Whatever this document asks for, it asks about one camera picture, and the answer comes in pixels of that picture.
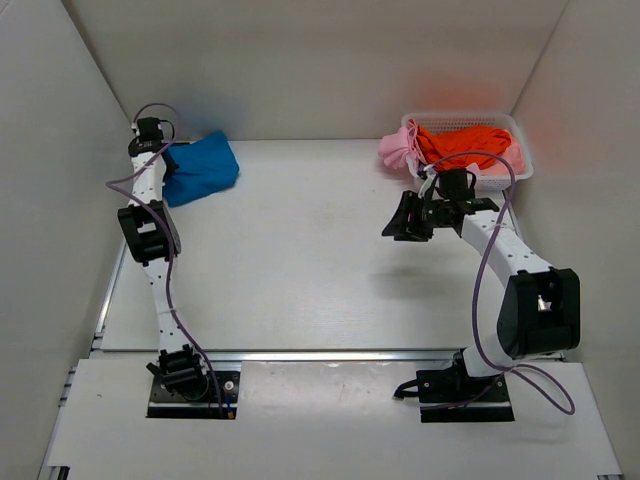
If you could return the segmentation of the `blue t shirt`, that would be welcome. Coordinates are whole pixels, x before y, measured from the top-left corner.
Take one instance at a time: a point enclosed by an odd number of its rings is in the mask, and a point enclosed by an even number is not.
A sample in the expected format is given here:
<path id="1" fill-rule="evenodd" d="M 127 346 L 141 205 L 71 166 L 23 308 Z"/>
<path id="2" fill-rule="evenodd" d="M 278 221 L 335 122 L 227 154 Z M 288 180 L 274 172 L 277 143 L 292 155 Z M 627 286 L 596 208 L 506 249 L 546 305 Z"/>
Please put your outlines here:
<path id="1" fill-rule="evenodd" d="M 227 136 L 220 130 L 190 144 L 169 150 L 179 169 L 163 186 L 163 197 L 171 208 L 232 188 L 240 167 Z"/>

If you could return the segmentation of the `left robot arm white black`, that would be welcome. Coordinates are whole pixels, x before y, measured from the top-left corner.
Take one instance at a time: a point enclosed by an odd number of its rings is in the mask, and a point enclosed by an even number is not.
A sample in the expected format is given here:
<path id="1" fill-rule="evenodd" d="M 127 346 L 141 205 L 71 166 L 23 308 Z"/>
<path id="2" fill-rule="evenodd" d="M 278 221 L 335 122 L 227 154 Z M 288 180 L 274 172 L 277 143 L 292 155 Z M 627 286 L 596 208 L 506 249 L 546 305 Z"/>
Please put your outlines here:
<path id="1" fill-rule="evenodd" d="M 168 158 L 170 140 L 155 117 L 136 119 L 128 153 L 133 175 L 131 190 L 112 182 L 109 187 L 128 198 L 117 218 L 129 253 L 146 276 L 152 292 L 158 327 L 158 359 L 147 366 L 172 399 L 199 401 L 210 392 L 209 373 L 202 356 L 176 319 L 171 298 L 171 272 L 181 252 L 180 238 L 163 200 L 164 180 L 177 164 Z"/>

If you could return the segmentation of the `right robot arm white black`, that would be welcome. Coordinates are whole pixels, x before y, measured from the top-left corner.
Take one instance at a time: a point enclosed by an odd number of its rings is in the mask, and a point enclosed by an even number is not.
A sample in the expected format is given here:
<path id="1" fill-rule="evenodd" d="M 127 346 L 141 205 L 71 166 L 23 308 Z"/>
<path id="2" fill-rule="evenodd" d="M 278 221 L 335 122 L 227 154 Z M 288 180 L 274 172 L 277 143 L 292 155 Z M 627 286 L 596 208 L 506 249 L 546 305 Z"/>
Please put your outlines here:
<path id="1" fill-rule="evenodd" d="M 479 197 L 474 177 L 462 169 L 435 176 L 421 192 L 403 192 L 383 229 L 396 241 L 427 242 L 435 230 L 451 229 L 481 256 L 479 270 L 491 270 L 504 288 L 495 325 L 481 336 L 472 318 L 473 344 L 463 349 L 460 368 L 448 376 L 449 391 L 471 400 L 484 377 L 509 371 L 526 358 L 575 349 L 581 339 L 580 280 L 537 255 L 504 221 L 506 205 Z"/>

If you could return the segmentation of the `orange t shirt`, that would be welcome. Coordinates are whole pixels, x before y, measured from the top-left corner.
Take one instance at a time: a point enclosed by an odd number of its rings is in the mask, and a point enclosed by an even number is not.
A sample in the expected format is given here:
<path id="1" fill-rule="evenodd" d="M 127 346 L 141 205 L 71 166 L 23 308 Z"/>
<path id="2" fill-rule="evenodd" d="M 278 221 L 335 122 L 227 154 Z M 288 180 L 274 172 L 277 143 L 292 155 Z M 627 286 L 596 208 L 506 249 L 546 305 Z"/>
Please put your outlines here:
<path id="1" fill-rule="evenodd" d="M 455 131 L 435 134 L 423 126 L 417 127 L 416 142 L 427 164 L 433 164 L 453 154 L 467 151 L 483 151 L 502 156 L 512 144 L 511 134 L 503 129 L 485 125 L 471 126 Z M 439 170 L 470 167 L 475 164 L 480 171 L 498 164 L 491 156 L 480 154 L 460 155 L 437 165 Z"/>

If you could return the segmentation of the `light pink t shirt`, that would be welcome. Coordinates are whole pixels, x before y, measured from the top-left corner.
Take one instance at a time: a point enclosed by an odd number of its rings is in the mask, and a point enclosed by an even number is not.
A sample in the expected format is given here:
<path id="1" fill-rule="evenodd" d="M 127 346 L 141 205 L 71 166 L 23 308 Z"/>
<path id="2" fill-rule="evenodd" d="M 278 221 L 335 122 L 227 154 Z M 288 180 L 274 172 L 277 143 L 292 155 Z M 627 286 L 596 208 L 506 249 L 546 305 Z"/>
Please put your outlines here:
<path id="1" fill-rule="evenodd" d="M 513 142 L 500 156 L 511 166 L 515 175 L 526 170 L 521 145 Z M 468 170 L 482 177 L 509 176 L 508 168 L 499 160 L 486 155 L 475 155 Z"/>

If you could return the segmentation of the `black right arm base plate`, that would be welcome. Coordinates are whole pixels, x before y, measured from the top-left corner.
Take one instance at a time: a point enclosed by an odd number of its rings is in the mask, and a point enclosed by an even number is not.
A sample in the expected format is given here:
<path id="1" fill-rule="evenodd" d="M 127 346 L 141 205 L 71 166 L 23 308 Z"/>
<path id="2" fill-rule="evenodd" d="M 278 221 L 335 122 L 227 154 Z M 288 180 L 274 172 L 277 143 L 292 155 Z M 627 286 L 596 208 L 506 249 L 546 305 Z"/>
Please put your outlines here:
<path id="1" fill-rule="evenodd" d="M 418 370 L 400 384 L 393 398 L 417 399 L 423 424 L 513 422 L 503 375 L 471 377 L 461 359 L 444 369 Z"/>

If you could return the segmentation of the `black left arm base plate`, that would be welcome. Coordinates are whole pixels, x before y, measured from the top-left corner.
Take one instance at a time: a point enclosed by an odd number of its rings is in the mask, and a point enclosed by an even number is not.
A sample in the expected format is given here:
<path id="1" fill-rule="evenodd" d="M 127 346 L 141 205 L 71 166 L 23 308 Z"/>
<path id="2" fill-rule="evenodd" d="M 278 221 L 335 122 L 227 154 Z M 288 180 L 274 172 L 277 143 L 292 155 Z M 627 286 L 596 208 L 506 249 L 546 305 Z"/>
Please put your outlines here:
<path id="1" fill-rule="evenodd" d="M 241 386 L 241 370 L 215 371 L 216 382 L 205 371 L 199 378 L 183 370 L 178 377 L 162 382 L 158 365 L 149 363 L 153 375 L 146 416 L 152 419 L 235 420 Z"/>

